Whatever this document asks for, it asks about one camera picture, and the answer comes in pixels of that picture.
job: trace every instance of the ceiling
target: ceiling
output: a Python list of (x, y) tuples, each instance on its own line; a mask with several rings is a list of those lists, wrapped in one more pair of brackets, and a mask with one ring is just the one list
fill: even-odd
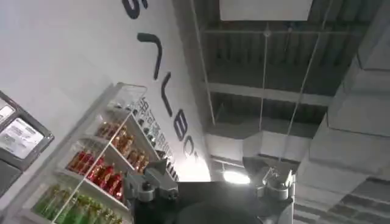
[(194, 2), (215, 121), (317, 126), (381, 4), (314, 0), (308, 21), (221, 21), (218, 0)]
[[(311, 140), (383, 0), (313, 0), (308, 21), (221, 21), (218, 0), (193, 2), (214, 123), (236, 125), (233, 130), (245, 135), (238, 124), (259, 119), (259, 130), (271, 130), (266, 122), (261, 126), (262, 118), (289, 123), (273, 131), (278, 134), (293, 135), (294, 127), (307, 125), (314, 130), (296, 136)], [(208, 133), (223, 129), (229, 133), (225, 137), (239, 136), (226, 127), (214, 125)], [(223, 145), (225, 154), (211, 156), (214, 180), (222, 178), (223, 170), (243, 170), (227, 156), (232, 142)], [(275, 163), (284, 155), (265, 154), (258, 156)], [(281, 158), (291, 169), (302, 159)], [(328, 212), (297, 204), (294, 223), (389, 223), (390, 198), (380, 200), (365, 191), (366, 186), (373, 189), (373, 182), (368, 179)], [(388, 183), (375, 182), (382, 189), (379, 195), (389, 195)]]

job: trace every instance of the black letter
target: black letter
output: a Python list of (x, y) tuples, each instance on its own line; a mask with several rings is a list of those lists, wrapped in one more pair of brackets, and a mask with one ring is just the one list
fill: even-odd
[[(128, 16), (132, 19), (137, 19), (138, 16), (140, 15), (140, 3), (138, 2), (138, 0), (132, 0), (132, 1), (134, 4), (134, 9), (130, 5), (129, 0), (122, 0), (122, 4)], [(147, 9), (148, 7), (147, 0), (142, 0), (142, 5), (144, 6), (145, 9)]]
[(166, 98), (166, 94), (165, 94), (165, 88), (166, 88), (166, 85), (168, 84), (168, 81), (170, 78), (171, 78), (171, 73), (169, 72), (165, 76), (165, 78), (163, 80), (163, 84), (161, 85), (161, 98), (163, 98), (165, 108), (166, 108), (166, 111), (168, 112), (169, 117), (172, 117), (172, 109), (171, 109), (171, 106), (169, 105), (168, 98)]
[(155, 68), (154, 68), (154, 80), (157, 80), (158, 72), (160, 70), (161, 58), (163, 56), (163, 47), (161, 45), (161, 41), (160, 41), (160, 39), (158, 39), (158, 36), (156, 36), (154, 34), (149, 34), (149, 33), (139, 33), (137, 35), (137, 39), (140, 42), (154, 43), (157, 46), (157, 49), (158, 49), (157, 60), (156, 60)]
[[(188, 150), (187, 149), (187, 142), (191, 143), (191, 148)], [(183, 145), (183, 153), (184, 155), (188, 158), (194, 153), (194, 141), (193, 137), (191, 135), (188, 135), (187, 138), (185, 138), (184, 145)]]
[(188, 129), (187, 120), (185, 119), (185, 115), (182, 109), (177, 112), (176, 117), (173, 120), (173, 127), (175, 128), (179, 141), (182, 141), (185, 134), (187, 134)]

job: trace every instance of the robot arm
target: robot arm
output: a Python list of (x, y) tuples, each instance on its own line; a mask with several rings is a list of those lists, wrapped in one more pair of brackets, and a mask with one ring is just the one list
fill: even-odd
[(150, 163), (143, 175), (130, 172), (125, 177), (124, 198), (135, 224), (292, 224), (291, 172), (278, 176), (264, 167), (266, 175), (253, 177), (248, 186), (176, 183), (165, 164), (165, 160)]

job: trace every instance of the vending machine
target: vending machine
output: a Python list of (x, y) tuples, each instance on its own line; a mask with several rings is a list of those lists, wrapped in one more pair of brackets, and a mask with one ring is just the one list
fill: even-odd
[[(171, 159), (156, 149), (156, 136), (139, 113), (146, 91), (125, 83), (107, 88), (14, 199), (5, 223), (132, 223), (124, 175)], [(179, 179), (174, 169), (167, 171), (167, 178)]]

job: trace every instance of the ceiling light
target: ceiling light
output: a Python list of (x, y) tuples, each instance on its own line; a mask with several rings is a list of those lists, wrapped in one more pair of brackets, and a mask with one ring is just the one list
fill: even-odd
[(224, 179), (235, 184), (249, 184), (250, 179), (247, 175), (231, 170), (224, 171)]

